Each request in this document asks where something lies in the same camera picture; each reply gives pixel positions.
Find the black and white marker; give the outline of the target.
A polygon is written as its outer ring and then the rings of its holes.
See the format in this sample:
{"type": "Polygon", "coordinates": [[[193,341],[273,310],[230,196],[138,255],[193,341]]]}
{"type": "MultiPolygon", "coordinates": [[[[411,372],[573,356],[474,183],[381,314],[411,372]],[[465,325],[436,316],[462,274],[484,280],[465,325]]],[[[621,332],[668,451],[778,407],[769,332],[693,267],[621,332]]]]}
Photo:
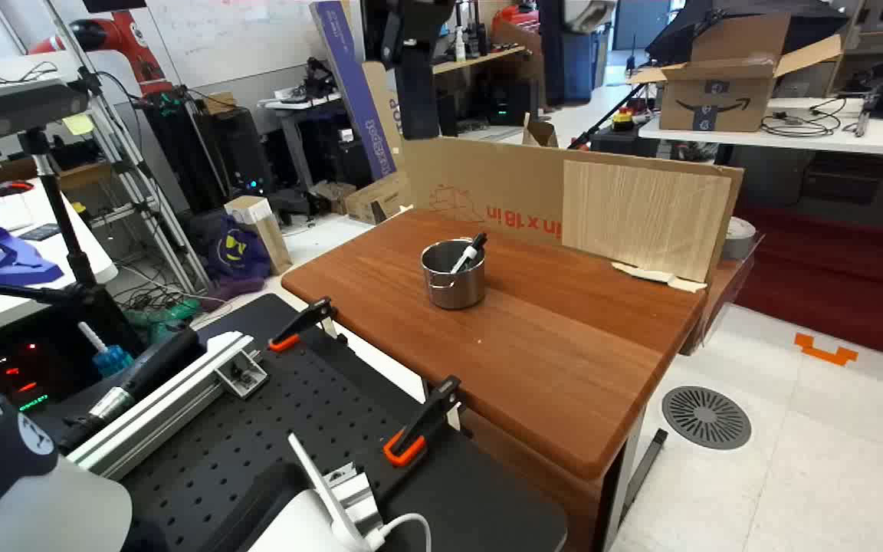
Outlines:
{"type": "Polygon", "coordinates": [[[450,277],[457,277],[469,261],[480,258],[486,234],[479,234],[462,255],[455,261],[450,277]]]}

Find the silver metal pot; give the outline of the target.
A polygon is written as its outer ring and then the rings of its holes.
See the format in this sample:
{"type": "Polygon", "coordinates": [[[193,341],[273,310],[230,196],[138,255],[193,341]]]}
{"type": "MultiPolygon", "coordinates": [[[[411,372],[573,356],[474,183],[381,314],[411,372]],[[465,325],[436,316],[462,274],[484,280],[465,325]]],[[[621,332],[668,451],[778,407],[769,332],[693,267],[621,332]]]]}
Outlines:
{"type": "Polygon", "coordinates": [[[455,261],[469,246],[469,236],[432,243],[419,251],[427,298],[438,310],[469,310],[484,299],[484,251],[450,277],[455,261]]]}

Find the orange floor marker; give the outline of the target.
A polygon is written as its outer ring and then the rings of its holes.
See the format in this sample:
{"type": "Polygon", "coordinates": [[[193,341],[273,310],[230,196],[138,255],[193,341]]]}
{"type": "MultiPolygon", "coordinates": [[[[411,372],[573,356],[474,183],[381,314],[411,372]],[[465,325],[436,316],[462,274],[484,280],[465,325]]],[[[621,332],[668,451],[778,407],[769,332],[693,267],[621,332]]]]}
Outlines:
{"type": "Polygon", "coordinates": [[[829,361],[829,366],[840,366],[840,367],[858,361],[858,352],[854,352],[854,348],[850,348],[850,346],[826,348],[826,346],[816,344],[811,334],[793,334],[793,346],[798,346],[802,356],[808,356],[808,358],[818,358],[818,361],[829,361]]]}

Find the black orange clamp far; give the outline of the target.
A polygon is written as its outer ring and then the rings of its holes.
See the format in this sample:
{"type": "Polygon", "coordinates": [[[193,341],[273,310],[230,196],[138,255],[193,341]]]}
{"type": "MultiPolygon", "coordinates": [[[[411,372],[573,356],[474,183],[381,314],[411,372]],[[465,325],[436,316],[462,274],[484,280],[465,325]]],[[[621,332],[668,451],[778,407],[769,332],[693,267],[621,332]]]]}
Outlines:
{"type": "Polygon", "coordinates": [[[271,352],[287,352],[298,346],[300,334],[325,320],[334,320],[337,310],[330,306],[327,298],[314,299],[311,306],[303,306],[279,334],[273,334],[268,341],[271,352]]]}

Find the black orange clamp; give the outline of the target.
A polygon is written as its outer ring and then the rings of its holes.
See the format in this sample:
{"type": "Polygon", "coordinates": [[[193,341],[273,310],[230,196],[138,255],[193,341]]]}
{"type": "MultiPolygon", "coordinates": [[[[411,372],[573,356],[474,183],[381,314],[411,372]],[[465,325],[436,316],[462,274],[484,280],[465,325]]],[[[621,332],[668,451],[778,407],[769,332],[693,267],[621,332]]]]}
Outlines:
{"type": "Polygon", "coordinates": [[[300,334],[325,320],[334,320],[337,310],[330,306],[327,298],[314,299],[311,306],[303,306],[279,334],[273,334],[268,341],[271,352],[287,352],[298,346],[300,334]]]}
{"type": "Polygon", "coordinates": [[[381,455],[393,469],[411,466],[428,448],[428,434],[446,419],[446,411],[455,407],[457,392],[460,392],[460,380],[445,377],[427,396],[417,413],[381,443],[381,455]]]}

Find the black orange clamp near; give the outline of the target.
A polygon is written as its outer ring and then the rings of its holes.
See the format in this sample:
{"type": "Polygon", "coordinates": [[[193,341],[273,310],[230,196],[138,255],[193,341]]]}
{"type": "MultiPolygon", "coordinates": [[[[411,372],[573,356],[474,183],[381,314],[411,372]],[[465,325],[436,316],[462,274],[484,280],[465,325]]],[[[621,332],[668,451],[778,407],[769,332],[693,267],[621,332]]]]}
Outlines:
{"type": "Polygon", "coordinates": [[[460,392],[460,380],[445,377],[427,396],[417,413],[381,443],[381,455],[393,469],[411,466],[428,448],[428,434],[446,419],[446,411],[455,407],[457,392],[460,392]]]}

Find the black perforated breadboard base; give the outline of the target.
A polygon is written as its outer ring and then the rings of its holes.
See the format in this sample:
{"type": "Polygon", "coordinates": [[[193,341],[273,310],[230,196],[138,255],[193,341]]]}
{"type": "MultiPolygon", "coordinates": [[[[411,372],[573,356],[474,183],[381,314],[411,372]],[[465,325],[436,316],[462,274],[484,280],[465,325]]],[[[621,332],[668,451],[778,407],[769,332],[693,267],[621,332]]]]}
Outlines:
{"type": "Polygon", "coordinates": [[[187,338],[190,356],[213,338],[245,338],[268,380],[250,396],[213,396],[122,479],[136,505],[125,552],[248,552],[306,486],[306,466],[342,464],[371,479],[388,526],[383,552],[564,546],[564,511],[450,427],[428,434],[415,466],[381,466],[374,451],[417,413],[417,401],[319,329],[273,352],[268,341],[290,320],[286,299],[257,298],[187,338]]]}

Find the brown cardboard backdrop panel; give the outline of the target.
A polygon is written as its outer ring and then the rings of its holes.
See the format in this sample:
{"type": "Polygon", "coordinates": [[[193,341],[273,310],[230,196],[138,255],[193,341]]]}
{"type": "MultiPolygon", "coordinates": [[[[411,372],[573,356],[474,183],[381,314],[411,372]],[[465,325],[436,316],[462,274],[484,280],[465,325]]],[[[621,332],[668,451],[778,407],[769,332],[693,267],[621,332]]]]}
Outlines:
{"type": "Polygon", "coordinates": [[[720,261],[741,169],[462,139],[403,146],[417,208],[608,258],[699,290],[720,261]]]}

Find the white power adapter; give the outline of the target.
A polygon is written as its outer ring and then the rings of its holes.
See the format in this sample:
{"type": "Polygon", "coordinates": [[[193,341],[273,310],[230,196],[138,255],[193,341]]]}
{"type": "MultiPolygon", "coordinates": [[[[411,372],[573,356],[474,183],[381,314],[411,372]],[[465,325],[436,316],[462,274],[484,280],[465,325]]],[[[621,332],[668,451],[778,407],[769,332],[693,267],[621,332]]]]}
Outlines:
{"type": "Polygon", "coordinates": [[[403,525],[419,525],[423,552],[436,550],[432,525],[423,511],[403,511],[388,520],[381,519],[371,479],[355,464],[321,473],[298,434],[287,434],[287,448],[306,473],[311,486],[319,496],[319,511],[327,519],[337,544],[350,546],[353,552],[381,552],[403,525]]]}

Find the round floor drain cover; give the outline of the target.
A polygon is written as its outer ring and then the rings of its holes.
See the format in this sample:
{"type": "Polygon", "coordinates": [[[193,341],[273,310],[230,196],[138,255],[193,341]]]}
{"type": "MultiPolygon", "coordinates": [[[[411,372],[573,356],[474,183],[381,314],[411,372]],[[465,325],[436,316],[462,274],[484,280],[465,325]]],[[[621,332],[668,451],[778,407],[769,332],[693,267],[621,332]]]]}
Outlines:
{"type": "Polygon", "coordinates": [[[673,386],[662,396],[664,423],[686,441],[712,451],[735,451],[752,439],[748,413],[708,386],[673,386]]]}

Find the open amazon cardboard box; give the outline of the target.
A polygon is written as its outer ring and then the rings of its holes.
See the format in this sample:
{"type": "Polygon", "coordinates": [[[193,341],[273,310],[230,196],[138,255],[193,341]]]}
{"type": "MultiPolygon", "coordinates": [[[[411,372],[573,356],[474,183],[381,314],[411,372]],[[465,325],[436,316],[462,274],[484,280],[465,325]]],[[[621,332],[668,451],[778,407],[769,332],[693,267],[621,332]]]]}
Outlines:
{"type": "Polygon", "coordinates": [[[641,66],[634,84],[659,88],[664,131],[758,131],[783,75],[842,55],[840,34],[785,48],[788,29],[788,16],[722,18],[683,61],[641,66]]]}

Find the white side table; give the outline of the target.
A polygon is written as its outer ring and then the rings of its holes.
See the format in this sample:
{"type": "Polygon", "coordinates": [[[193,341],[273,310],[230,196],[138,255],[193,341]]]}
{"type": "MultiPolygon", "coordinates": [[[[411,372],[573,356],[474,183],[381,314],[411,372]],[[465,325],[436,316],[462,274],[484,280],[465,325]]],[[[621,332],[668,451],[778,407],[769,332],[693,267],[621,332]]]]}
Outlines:
{"type": "Polygon", "coordinates": [[[753,131],[662,129],[649,119],[641,139],[883,157],[883,119],[869,117],[860,97],[776,97],[753,131]]]}

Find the silver aluminium extrusion rail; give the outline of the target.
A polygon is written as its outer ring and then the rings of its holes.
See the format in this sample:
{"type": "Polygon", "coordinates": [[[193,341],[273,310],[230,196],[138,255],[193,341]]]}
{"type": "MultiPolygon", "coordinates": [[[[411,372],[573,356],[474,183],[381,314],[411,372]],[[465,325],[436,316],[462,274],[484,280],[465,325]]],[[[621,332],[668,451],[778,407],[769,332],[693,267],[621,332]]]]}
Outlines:
{"type": "Polygon", "coordinates": [[[66,459],[95,476],[122,479],[209,406],[224,396],[248,398],[265,382],[268,372],[255,338],[242,332],[213,334],[196,361],[116,413],[75,443],[66,459]]]}

